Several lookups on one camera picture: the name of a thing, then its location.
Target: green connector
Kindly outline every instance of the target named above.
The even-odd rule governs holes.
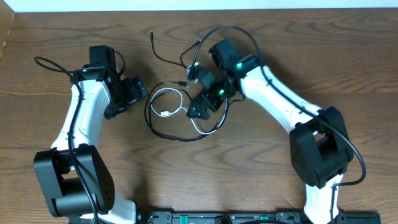
[[[188,224],[188,215],[180,216],[180,224]]]
[[[260,220],[268,220],[268,216],[260,217]]]

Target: black connector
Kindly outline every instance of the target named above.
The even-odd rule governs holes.
[[[201,40],[197,40],[197,41],[192,45],[192,47],[199,45],[200,42],[201,42]]]
[[[182,87],[185,87],[185,88],[191,88],[191,84],[189,84],[187,82],[183,82],[183,81],[179,81],[178,85],[182,86]]]
[[[215,76],[209,69],[206,69],[199,64],[191,66],[188,69],[187,79],[194,83],[201,83],[206,90],[208,90],[211,84],[216,80]]]

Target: wood grain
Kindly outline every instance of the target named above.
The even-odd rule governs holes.
[[[0,0],[0,61],[13,19],[14,11],[3,0]]]
[[[178,60],[217,24],[247,29],[270,68],[293,91],[343,113],[368,176],[363,184],[340,189],[339,207],[379,212],[383,223],[396,223],[398,9],[16,14],[0,63],[0,223],[66,222],[49,214],[32,162],[58,136],[70,86],[66,75],[36,66],[34,56],[71,70],[88,63],[89,46],[106,44],[126,58],[127,76],[139,75],[152,88],[161,81],[184,80],[185,71],[153,55],[150,30],[158,53]],[[218,32],[203,45],[202,64],[212,67],[206,51],[225,37],[244,54],[253,50],[245,36]],[[187,63],[192,56],[185,57]],[[165,96],[156,106],[176,103]],[[288,135],[252,101],[233,105],[217,133],[191,143],[155,137],[143,107],[139,102],[103,121],[99,152],[122,196],[143,208],[177,211],[303,207],[304,184],[290,165]],[[162,131],[196,135],[183,113],[154,122]],[[211,121],[202,123],[211,126]],[[359,175],[359,163],[353,161],[345,180]]]

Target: black cable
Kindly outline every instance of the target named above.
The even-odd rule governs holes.
[[[183,56],[185,55],[185,53],[187,53],[189,50],[191,50],[192,48],[196,47],[196,46],[200,43],[200,40],[196,41],[191,47],[189,47],[187,50],[185,50],[185,51],[180,55],[180,62],[181,62],[181,63],[173,62],[173,61],[170,61],[170,60],[166,60],[166,59],[162,58],[161,56],[159,56],[159,55],[156,53],[155,47],[154,47],[154,33],[153,33],[152,31],[150,31],[150,43],[152,44],[152,51],[154,52],[154,54],[155,54],[155,56],[156,56],[157,58],[161,59],[161,60],[164,61],[164,62],[172,63],[172,64],[174,64],[174,65],[178,65],[178,66],[181,66],[181,67],[187,69],[188,67],[187,67],[187,66],[184,64],[184,62],[182,61],[182,57],[183,57]]]
[[[158,137],[160,137],[160,138],[168,139],[168,140],[171,140],[171,141],[179,141],[179,142],[197,141],[197,140],[199,140],[199,139],[203,139],[203,138],[209,136],[209,134],[202,134],[202,135],[197,136],[197,137],[195,137],[195,138],[193,138],[193,139],[184,139],[184,138],[178,138],[178,137],[175,137],[175,136],[171,136],[171,135],[168,135],[168,134],[164,134],[164,133],[158,132],[158,130],[156,130],[156,129],[153,127],[153,125],[152,125],[152,118],[151,118],[152,116],[151,116],[151,112],[150,112],[150,106],[153,104],[153,102],[155,101],[156,98],[158,98],[159,96],[162,96],[162,95],[166,94],[166,92],[169,92],[169,91],[166,91],[166,92],[164,92],[164,93],[161,93],[161,94],[158,95],[158,96],[155,96],[155,98],[149,103],[150,96],[152,96],[154,90],[155,90],[158,86],[163,85],[163,84],[179,84],[179,85],[181,85],[181,84],[183,84],[183,83],[185,83],[185,82],[166,81],[166,82],[158,83],[155,87],[153,87],[153,89],[150,91],[149,96],[148,96],[148,98],[147,98],[147,101],[146,101],[146,103],[145,103],[145,107],[144,107],[144,117],[145,117],[145,121],[146,121],[148,127],[150,128],[150,130],[152,131],[152,133],[154,133],[156,136],[158,136]],[[190,100],[192,100],[192,97],[188,94],[188,92],[186,92],[186,91],[183,91],[183,92],[189,97]],[[228,108],[229,108],[229,106],[228,106],[228,101],[227,101],[226,103],[227,103],[227,106],[226,106],[226,109],[225,109],[225,111],[224,111],[224,114],[221,116],[221,119],[216,123],[216,125],[213,127],[213,129],[212,129],[211,131],[214,131],[214,130],[219,129],[219,128],[222,127],[222,125],[224,124],[224,122],[225,122],[225,120],[226,120],[226,116],[227,116],[227,114],[228,114]]]
[[[72,165],[74,166],[74,168],[76,170],[77,176],[79,177],[79,180],[80,180],[80,182],[81,182],[81,184],[83,186],[83,189],[84,189],[84,191],[87,194],[88,200],[90,201],[91,208],[93,209],[94,223],[98,224],[98,211],[97,211],[97,208],[96,208],[96,205],[95,205],[95,201],[94,201],[93,196],[92,196],[92,194],[91,194],[91,192],[90,192],[90,190],[89,190],[89,188],[87,186],[86,180],[84,179],[83,174],[81,173],[81,170],[80,170],[80,168],[78,166],[79,162],[78,162],[78,160],[76,158],[75,153],[73,152],[73,147],[72,147],[73,130],[75,129],[75,123],[76,123],[78,112],[79,112],[79,109],[80,109],[80,106],[81,106],[81,102],[83,101],[83,92],[82,92],[82,90],[80,88],[80,85],[74,79],[74,77],[70,74],[70,72],[65,70],[59,64],[57,64],[57,63],[55,63],[55,62],[53,62],[53,61],[51,61],[51,60],[49,60],[47,58],[43,58],[43,57],[39,57],[39,56],[36,56],[34,60],[41,67],[44,67],[44,68],[49,69],[51,71],[55,71],[55,72],[59,71],[59,72],[63,72],[65,74],[67,74],[69,76],[70,80],[76,85],[77,90],[79,91],[78,103],[77,103],[77,106],[76,106],[75,113],[73,114],[72,121],[71,121],[70,127],[69,127],[69,132],[68,132],[69,156],[70,156],[70,160],[72,162]],[[40,63],[38,60],[43,60],[45,62],[48,62],[48,63],[56,66],[57,68],[59,68],[59,70],[47,67],[47,66],[43,65],[42,63]]]
[[[152,91],[151,91],[151,93],[150,93],[150,95],[149,95],[149,98],[150,98],[150,96],[152,95],[152,92],[155,90],[155,88],[156,88],[156,87],[154,87],[154,89],[152,89]],[[191,96],[190,96],[186,91],[184,91],[184,92],[185,92],[185,94],[187,94],[187,96],[189,97],[189,99],[192,100]],[[149,105],[149,124],[148,124],[148,122],[147,122],[148,126],[151,128],[152,132],[153,132],[156,136],[158,136],[158,137],[160,137],[160,138],[168,139],[168,140],[173,140],[173,141],[189,142],[189,141],[196,141],[196,140],[199,140],[199,139],[203,139],[203,138],[205,138],[205,137],[207,137],[207,136],[209,135],[209,134],[202,134],[202,135],[200,135],[200,136],[198,136],[198,137],[196,137],[196,138],[194,138],[194,139],[182,139],[182,138],[177,138],[177,137],[174,137],[174,136],[169,136],[169,135],[166,135],[166,134],[162,134],[162,133],[156,131],[156,130],[153,128],[153,126],[152,126],[151,113],[150,113],[150,108],[151,108],[151,106],[152,106],[152,104],[153,104],[153,102],[155,101],[156,98],[157,98],[157,97],[155,97],[155,98],[151,101],[151,103],[150,103],[150,105]],[[216,123],[215,127],[214,127],[211,131],[214,131],[214,130],[219,129],[219,128],[222,127],[222,125],[224,124],[225,119],[226,119],[226,115],[228,114],[228,108],[229,108],[229,106],[228,106],[228,101],[227,101],[226,103],[227,103],[227,108],[226,108],[226,110],[224,111],[224,114],[221,116],[220,120]]]
[[[123,55],[119,51],[115,50],[114,52],[117,53],[117,55],[120,57],[120,59],[123,62],[122,69],[120,69],[120,71],[118,72],[118,77],[120,78],[123,75],[123,73],[124,73],[124,71],[126,69],[126,61],[124,60]]]
[[[154,54],[156,55],[157,58],[161,59],[161,60],[164,61],[164,62],[172,63],[172,64],[174,64],[174,65],[179,65],[179,66],[185,68],[181,63],[172,62],[172,61],[163,59],[161,56],[159,56],[159,55],[156,53],[155,47],[154,47],[154,33],[153,33],[152,31],[150,31],[150,43],[152,44],[152,50],[154,51]]]
[[[232,102],[231,102],[231,104],[229,104],[230,106],[233,104],[233,103],[235,103],[235,102],[242,102],[242,101],[244,101],[246,99],[246,96],[245,95],[242,95],[242,99],[241,100],[238,100],[238,99],[236,99],[236,100],[233,100]]]
[[[46,65],[44,65],[44,64],[42,64],[38,59],[41,59],[42,57],[35,57],[35,62],[36,62],[36,64],[37,65],[39,65],[40,67],[43,67],[43,68],[45,68],[45,69],[48,69],[48,70],[51,70],[51,71],[54,71],[54,72],[62,72],[62,73],[64,73],[64,71],[63,70],[58,70],[58,69],[55,69],[55,68],[50,68],[50,67],[48,67],[48,66],[46,66]]]
[[[337,187],[332,186],[331,187],[331,203],[330,203],[330,223],[334,224],[335,223],[335,218],[333,217],[333,207],[335,204],[335,192],[337,190]]]
[[[187,53],[188,51],[190,51],[192,48],[196,47],[197,45],[200,44],[200,40],[196,41],[190,48],[188,48],[187,50],[185,50],[181,55],[180,55],[180,62],[181,65],[187,69],[188,67],[184,64],[184,62],[182,61],[182,57],[185,55],[185,53]]]
[[[333,184],[333,187],[338,187],[338,186],[350,186],[350,185],[356,185],[356,184],[360,184],[366,177],[366,166],[365,163],[363,161],[362,156],[360,155],[359,151],[355,148],[355,146],[345,137],[343,136],[343,134],[338,131],[335,127],[333,127],[331,124],[327,123],[326,121],[324,121],[323,119],[319,118],[317,115],[309,112],[308,110],[305,109],[305,107],[300,106],[298,103],[296,103],[294,100],[292,100],[291,98],[289,98],[285,93],[283,93],[282,91],[280,91],[273,83],[272,83],[272,79],[269,79],[264,71],[263,66],[265,65],[264,60],[263,60],[263,56],[260,50],[259,45],[257,44],[256,40],[254,39],[254,37],[247,32],[246,30],[237,27],[237,26],[219,26],[216,27],[214,29],[212,29],[209,33],[207,33],[206,36],[204,36],[204,38],[202,38],[197,51],[195,52],[195,56],[193,58],[193,62],[192,65],[194,65],[197,61],[198,58],[198,53],[199,50],[202,46],[202,44],[204,43],[204,41],[208,38],[209,35],[211,35],[212,33],[214,33],[216,30],[219,29],[236,29],[241,31],[242,33],[246,34],[251,41],[253,42],[256,50],[257,50],[257,54],[259,57],[259,65],[261,66],[261,73],[264,76],[264,78],[266,79],[268,85],[270,85],[271,87],[273,87],[273,89],[278,92],[281,96],[283,96],[289,103],[293,104],[296,108],[298,108],[301,112],[311,116],[313,119],[316,119],[317,121],[319,121],[322,125],[324,125],[325,127],[327,127],[328,129],[332,130],[335,134],[337,134],[340,138],[342,138],[349,146],[350,148],[352,148],[352,150],[354,151],[356,157],[358,158],[359,163],[361,164],[361,168],[362,168],[362,175],[358,180],[355,181],[351,181],[351,182],[344,182],[344,183],[335,183]]]

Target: white cable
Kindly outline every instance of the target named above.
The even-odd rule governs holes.
[[[227,109],[227,101],[225,100],[225,109]],[[223,114],[223,116],[221,117],[221,122],[217,125],[217,128],[219,128],[220,126],[221,126],[221,124],[223,123],[223,121],[225,120],[225,114]],[[206,132],[201,132],[201,131],[199,131],[199,129],[197,128],[197,126],[196,126],[196,124],[195,124],[195,122],[193,121],[193,119],[191,118],[191,121],[192,121],[192,124],[193,124],[193,126],[195,127],[195,129],[200,133],[200,134],[213,134],[214,132],[216,132],[217,131],[217,129],[216,130],[214,130],[214,131],[210,131],[209,133],[206,133]]]
[[[180,109],[183,109],[183,110],[185,110],[186,112],[188,112],[188,110],[187,110],[186,108],[182,107],[183,96],[182,96],[181,92],[178,91],[178,90],[176,90],[176,89],[174,89],[174,88],[168,88],[168,87],[166,87],[166,88],[161,88],[161,89],[159,89],[159,90],[153,95],[152,99],[150,99],[150,102],[152,102],[152,101],[154,100],[155,96],[156,96],[160,91],[162,91],[162,90],[172,90],[172,91],[176,91],[177,93],[179,93],[180,96],[181,96],[181,103],[180,103],[180,107],[177,108],[174,112],[169,113],[168,111],[166,111],[166,112],[167,112],[167,115],[161,115],[161,114],[159,114],[159,113],[154,109],[154,107],[151,105],[150,107],[152,108],[152,110],[155,112],[155,114],[156,114],[157,116],[160,116],[160,117],[162,117],[162,118],[166,118],[166,117],[168,117],[168,116],[172,116],[173,114],[177,113]],[[227,105],[227,100],[225,100],[225,110],[227,109],[227,107],[228,107],[228,105]],[[219,128],[219,127],[221,126],[221,124],[223,123],[224,120],[225,120],[225,114],[223,114],[223,116],[221,117],[221,122],[217,125],[217,128]],[[214,130],[214,131],[211,131],[211,132],[209,132],[209,133],[204,132],[204,131],[202,132],[202,131],[200,131],[200,130],[198,129],[198,127],[196,126],[196,124],[195,124],[195,122],[193,121],[192,118],[191,118],[191,122],[192,122],[192,124],[193,124],[193,127],[195,127],[195,129],[196,129],[200,134],[213,134],[214,132],[217,131],[217,130]]]
[[[181,108],[183,108],[183,107],[182,107],[183,97],[182,97],[182,94],[181,94],[180,91],[178,91],[178,90],[176,90],[176,89],[174,89],[174,88],[167,88],[167,87],[166,87],[166,88],[161,88],[161,89],[159,89],[159,90],[153,95],[152,99],[150,99],[150,102],[152,102],[152,101],[154,100],[155,96],[156,96],[160,91],[162,91],[162,90],[172,90],[172,91],[176,91],[176,92],[179,93],[180,96],[181,96],[181,103],[180,103],[180,106],[179,106],[174,112],[171,112],[171,113],[169,113],[168,115],[161,115],[161,114],[159,114],[159,113],[154,109],[154,107],[153,107],[152,105],[150,106],[150,107],[152,108],[152,110],[155,112],[155,114],[157,114],[157,115],[160,116],[160,117],[166,118],[166,117],[168,117],[168,116],[172,116],[173,114],[177,113]]]

